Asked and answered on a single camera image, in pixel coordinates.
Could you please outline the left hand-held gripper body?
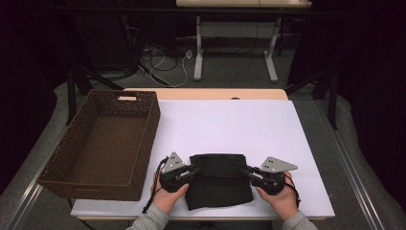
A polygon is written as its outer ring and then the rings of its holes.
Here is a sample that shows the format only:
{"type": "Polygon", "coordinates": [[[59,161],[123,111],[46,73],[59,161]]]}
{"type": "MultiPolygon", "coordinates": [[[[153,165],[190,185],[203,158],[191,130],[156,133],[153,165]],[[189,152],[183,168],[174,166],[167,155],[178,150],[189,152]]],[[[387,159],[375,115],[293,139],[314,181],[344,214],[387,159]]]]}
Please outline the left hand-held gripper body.
{"type": "Polygon", "coordinates": [[[167,192],[175,193],[193,179],[194,172],[190,170],[190,166],[186,165],[176,152],[173,152],[161,170],[161,187],[167,192]]]}

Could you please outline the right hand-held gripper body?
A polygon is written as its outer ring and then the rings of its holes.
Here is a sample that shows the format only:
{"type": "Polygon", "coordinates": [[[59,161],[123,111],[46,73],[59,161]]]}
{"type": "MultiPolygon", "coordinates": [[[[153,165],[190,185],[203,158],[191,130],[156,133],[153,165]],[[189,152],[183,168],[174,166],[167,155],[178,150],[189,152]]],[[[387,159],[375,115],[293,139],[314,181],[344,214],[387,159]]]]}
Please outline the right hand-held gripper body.
{"type": "Polygon", "coordinates": [[[266,193],[275,196],[285,186],[284,172],[297,170],[294,164],[268,156],[259,167],[251,170],[251,185],[262,188],[266,193]]]}

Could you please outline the black shorts with blue print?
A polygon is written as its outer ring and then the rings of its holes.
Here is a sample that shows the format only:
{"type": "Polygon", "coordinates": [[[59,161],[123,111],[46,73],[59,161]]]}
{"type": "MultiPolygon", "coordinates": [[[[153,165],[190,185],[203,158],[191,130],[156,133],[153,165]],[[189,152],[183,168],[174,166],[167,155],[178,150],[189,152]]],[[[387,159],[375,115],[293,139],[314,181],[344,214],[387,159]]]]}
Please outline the black shorts with blue print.
{"type": "Polygon", "coordinates": [[[203,168],[201,174],[194,176],[185,195],[190,211],[231,207],[254,199],[248,177],[237,168],[238,163],[246,164],[243,154],[196,154],[190,160],[192,165],[203,168]]]}

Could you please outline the brown wicker basket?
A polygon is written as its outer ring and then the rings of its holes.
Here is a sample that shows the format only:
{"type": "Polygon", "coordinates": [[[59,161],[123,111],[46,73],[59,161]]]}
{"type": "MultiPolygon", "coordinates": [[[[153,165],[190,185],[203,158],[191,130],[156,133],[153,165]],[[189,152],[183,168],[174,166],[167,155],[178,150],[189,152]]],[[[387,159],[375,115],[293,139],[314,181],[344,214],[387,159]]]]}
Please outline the brown wicker basket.
{"type": "Polygon", "coordinates": [[[160,115],[153,91],[90,91],[37,183],[63,198],[140,200],[160,115]]]}

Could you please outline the person's left hand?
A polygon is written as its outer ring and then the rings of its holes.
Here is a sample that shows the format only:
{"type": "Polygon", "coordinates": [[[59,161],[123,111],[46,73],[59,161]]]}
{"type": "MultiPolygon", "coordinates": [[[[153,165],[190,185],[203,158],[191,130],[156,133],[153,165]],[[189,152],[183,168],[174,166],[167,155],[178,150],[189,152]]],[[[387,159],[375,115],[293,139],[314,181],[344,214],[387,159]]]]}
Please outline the person's left hand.
{"type": "Polygon", "coordinates": [[[157,181],[156,184],[151,187],[151,193],[153,194],[152,203],[168,215],[176,202],[186,194],[188,189],[189,185],[185,184],[176,192],[170,193],[162,189],[160,182],[157,181]]]}

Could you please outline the person's right hand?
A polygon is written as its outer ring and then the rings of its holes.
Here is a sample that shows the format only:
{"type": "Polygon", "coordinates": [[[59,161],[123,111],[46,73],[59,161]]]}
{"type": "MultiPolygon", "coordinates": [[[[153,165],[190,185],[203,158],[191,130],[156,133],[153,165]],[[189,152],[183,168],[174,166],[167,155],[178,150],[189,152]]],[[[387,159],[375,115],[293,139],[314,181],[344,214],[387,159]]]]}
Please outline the person's right hand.
{"type": "Polygon", "coordinates": [[[293,180],[290,172],[284,172],[286,186],[277,195],[269,195],[262,188],[257,187],[259,196],[269,203],[274,212],[283,220],[287,221],[299,212],[296,193],[293,189],[293,180]]]}

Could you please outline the white board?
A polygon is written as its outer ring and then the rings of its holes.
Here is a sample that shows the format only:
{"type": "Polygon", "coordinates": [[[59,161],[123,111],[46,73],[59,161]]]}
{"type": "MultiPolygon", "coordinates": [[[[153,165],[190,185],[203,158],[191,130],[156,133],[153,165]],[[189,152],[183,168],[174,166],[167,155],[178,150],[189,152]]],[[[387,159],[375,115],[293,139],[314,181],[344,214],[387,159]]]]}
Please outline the white board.
{"type": "Polygon", "coordinates": [[[298,167],[292,172],[300,210],[311,219],[335,216],[295,106],[284,100],[161,100],[161,118],[139,201],[78,199],[80,219],[134,219],[149,199],[159,162],[172,152],[189,163],[198,153],[242,153],[258,167],[269,156],[298,167]]]}

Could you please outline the black metal stand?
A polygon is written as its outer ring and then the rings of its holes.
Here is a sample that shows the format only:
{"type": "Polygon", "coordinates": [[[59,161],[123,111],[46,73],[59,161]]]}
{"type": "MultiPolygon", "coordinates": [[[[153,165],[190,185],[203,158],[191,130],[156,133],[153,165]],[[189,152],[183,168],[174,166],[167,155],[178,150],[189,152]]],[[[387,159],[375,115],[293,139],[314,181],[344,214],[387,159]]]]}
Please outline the black metal stand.
{"type": "Polygon", "coordinates": [[[321,100],[325,94],[328,94],[327,119],[331,127],[336,129],[336,105],[338,89],[337,70],[321,70],[311,77],[287,86],[284,91],[287,95],[290,95],[312,82],[316,82],[316,86],[312,91],[312,98],[314,100],[321,100]]]}
{"type": "Polygon", "coordinates": [[[87,95],[93,89],[90,80],[98,81],[113,90],[123,90],[118,84],[113,83],[84,65],[70,67],[67,73],[69,107],[67,125],[73,121],[77,113],[76,89],[78,88],[83,95],[87,95]]]}

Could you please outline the white desk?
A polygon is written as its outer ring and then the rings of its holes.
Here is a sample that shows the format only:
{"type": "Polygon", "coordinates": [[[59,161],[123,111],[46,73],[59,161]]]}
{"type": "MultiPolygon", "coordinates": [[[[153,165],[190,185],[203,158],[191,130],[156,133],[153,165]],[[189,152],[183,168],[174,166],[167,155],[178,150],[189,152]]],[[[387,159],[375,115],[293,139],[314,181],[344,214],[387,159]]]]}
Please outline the white desk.
{"type": "MultiPolygon", "coordinates": [[[[176,0],[176,6],[185,9],[207,10],[220,8],[229,10],[304,10],[311,6],[311,0],[176,0]]],[[[269,38],[268,49],[263,52],[269,80],[277,82],[278,76],[272,59],[279,31],[282,29],[282,18],[278,16],[270,22],[212,22],[196,17],[196,58],[194,79],[202,79],[203,36],[269,38]]]]}

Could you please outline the aluminium rail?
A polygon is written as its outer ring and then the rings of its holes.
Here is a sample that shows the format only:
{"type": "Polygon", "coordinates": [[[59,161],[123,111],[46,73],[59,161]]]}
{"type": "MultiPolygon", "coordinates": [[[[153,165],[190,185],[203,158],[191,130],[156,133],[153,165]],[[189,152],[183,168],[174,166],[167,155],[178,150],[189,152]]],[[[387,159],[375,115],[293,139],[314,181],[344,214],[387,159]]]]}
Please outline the aluminium rail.
{"type": "Polygon", "coordinates": [[[364,218],[371,230],[386,230],[375,206],[372,204],[371,196],[361,181],[361,177],[355,168],[345,142],[338,129],[334,129],[327,117],[327,106],[324,101],[316,101],[317,108],[324,115],[323,122],[328,129],[329,135],[333,139],[335,147],[338,149],[337,157],[351,185],[352,191],[356,197],[357,203],[361,208],[364,218]]]}
{"type": "Polygon", "coordinates": [[[7,222],[5,230],[21,230],[41,191],[42,187],[36,182],[28,186],[17,203],[16,209],[12,212],[11,219],[7,222]]]}

